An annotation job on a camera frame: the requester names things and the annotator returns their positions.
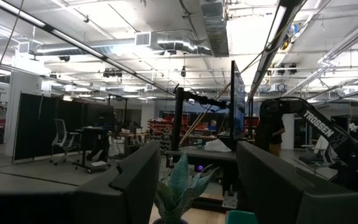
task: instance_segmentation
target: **teal object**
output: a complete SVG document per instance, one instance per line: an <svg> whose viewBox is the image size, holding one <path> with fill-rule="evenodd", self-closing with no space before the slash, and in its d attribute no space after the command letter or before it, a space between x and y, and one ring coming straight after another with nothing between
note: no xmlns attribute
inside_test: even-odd
<svg viewBox="0 0 358 224"><path fill-rule="evenodd" d="M258 224L258 220L252 212L232 210L226 215L226 224Z"/></svg>
<svg viewBox="0 0 358 224"><path fill-rule="evenodd" d="M189 182L187 155L185 153L181 155L179 162L172 169L168 185L161 181L157 184L154 203L164 224L181 223L182 215L190 209L194 199L205 191L217 169L205 177L201 177L202 172L200 172Z"/></svg>

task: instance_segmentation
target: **white column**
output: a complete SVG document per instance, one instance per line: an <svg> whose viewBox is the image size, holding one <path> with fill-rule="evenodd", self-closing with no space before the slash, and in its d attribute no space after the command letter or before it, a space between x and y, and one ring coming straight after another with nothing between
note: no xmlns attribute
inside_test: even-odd
<svg viewBox="0 0 358 224"><path fill-rule="evenodd" d="M155 103L150 101L142 105L142 117L140 119L140 125L142 126L142 132L146 132L147 121L154 118Z"/></svg>
<svg viewBox="0 0 358 224"><path fill-rule="evenodd" d="M281 148L293 150L295 119L294 114L283 115L285 133L282 134Z"/></svg>
<svg viewBox="0 0 358 224"><path fill-rule="evenodd" d="M44 63L23 58L15 54L14 66L30 72L43 73ZM6 113L5 126L5 154L13 156L16 137L17 115L21 93L41 95L42 78L21 72L12 72L9 89L9 102Z"/></svg>

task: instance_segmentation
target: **ceiling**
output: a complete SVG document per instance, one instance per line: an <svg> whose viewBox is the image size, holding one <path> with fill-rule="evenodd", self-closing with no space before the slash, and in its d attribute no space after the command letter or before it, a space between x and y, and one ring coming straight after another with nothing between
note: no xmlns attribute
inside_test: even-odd
<svg viewBox="0 0 358 224"><path fill-rule="evenodd" d="M7 2L17 7L21 4L21 0ZM242 70L264 49L276 12L276 4L277 0L227 1L228 57L184 54L180 50L177 50L175 55L166 52L160 55L161 51L126 47L109 57L164 88L172 89L180 84L183 87L192 87L200 94L214 96L230 82L231 60L235 60ZM271 77L265 77L256 97L279 96L279 92L269 91L272 85L283 83L286 89L290 90L317 71L322 66L318 60L358 28L357 4L358 0L308 0L294 18L294 24L299 30L303 26L305 30L299 32L296 39L292 38L292 43L286 50L279 50L274 59L274 63L283 63L286 67L296 63L298 72L294 75L289 75L288 72L279 75L277 71L272 71ZM191 40L197 38L203 40L199 41L202 45L211 47L200 2L183 0L183 5L190 14L191 23L184 17L180 0L24 0L22 10L85 43L131 39L135 38L136 32L159 32L162 35L175 35ZM84 22L86 18L90 20L88 23ZM12 29L14 21L14 16L0 10L0 52L3 52L7 44L6 36L9 36L9 29ZM8 65L14 64L13 56L19 43L30 41L31 48L40 44L63 43L53 35L20 20L14 31L14 40L10 42L3 60L3 63ZM21 55L33 57L27 53ZM48 72L56 73L62 80L104 90L107 88L117 95L171 97L158 89L144 91L145 82L130 74L123 74L121 84L117 82L116 77L103 77L105 68L112 66L91 55L72 55L69 62L61 61L57 56L38 56L37 60L45 65L44 75ZM320 80L312 81L293 95L307 98L349 80L352 80L352 83L356 82L358 44L345 50L333 60L333 63L336 65L333 70L327 71ZM183 66L186 69L186 78L180 75ZM257 66L258 63L242 73L246 89L251 86ZM125 91L130 88L141 91ZM65 90L64 86L52 87L52 91L71 95ZM339 90L333 90L330 94L320 97L335 97L346 91L357 91L357 87L342 86Z"/></svg>

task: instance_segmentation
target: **concrete floor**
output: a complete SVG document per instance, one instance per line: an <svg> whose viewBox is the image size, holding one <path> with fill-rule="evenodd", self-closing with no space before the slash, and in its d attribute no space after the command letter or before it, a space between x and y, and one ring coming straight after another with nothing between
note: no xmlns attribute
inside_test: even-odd
<svg viewBox="0 0 358 224"><path fill-rule="evenodd" d="M77 185L97 177L102 172L93 172L88 174L84 169L75 170L74 166L69 163L61 163L53 166L49 160L26 162L23 164L13 164L11 158L3 153L3 145L0 145L0 190L3 191L54 191L54 190L73 190ZM298 151L283 150L281 158L301 167L302 169L313 173L313 169L307 168L296 162L302 153ZM72 156L74 160L80 158L80 155ZM330 168L319 168L316 170L320 177L327 179L335 175L336 171ZM165 158L160 167L160 178L167 173L165 168ZM221 185L212 182L206 189L207 194L221 195Z"/></svg>

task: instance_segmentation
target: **black pole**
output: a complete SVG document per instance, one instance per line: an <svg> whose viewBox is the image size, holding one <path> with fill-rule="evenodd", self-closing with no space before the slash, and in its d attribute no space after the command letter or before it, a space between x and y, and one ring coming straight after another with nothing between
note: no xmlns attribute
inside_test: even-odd
<svg viewBox="0 0 358 224"><path fill-rule="evenodd" d="M125 99L124 124L126 123L126 119L127 119L127 106L128 106L128 99Z"/></svg>
<svg viewBox="0 0 358 224"><path fill-rule="evenodd" d="M252 118L251 118L251 101L248 103L248 138L251 137L250 127L252 124Z"/></svg>
<svg viewBox="0 0 358 224"><path fill-rule="evenodd" d="M250 109L251 109L251 114L250 114L250 121L251 121L251 123L249 124L249 137L251 138L251 139L253 139L254 138L254 135L252 134L252 129L253 129L253 127L252 127L252 117L253 117L253 114L254 114L254 99L252 98L251 99L251 101L250 101Z"/></svg>
<svg viewBox="0 0 358 224"><path fill-rule="evenodd" d="M181 115L183 112L183 100L185 99L185 89L178 87L175 93L175 115L173 117L171 149L179 150Z"/></svg>

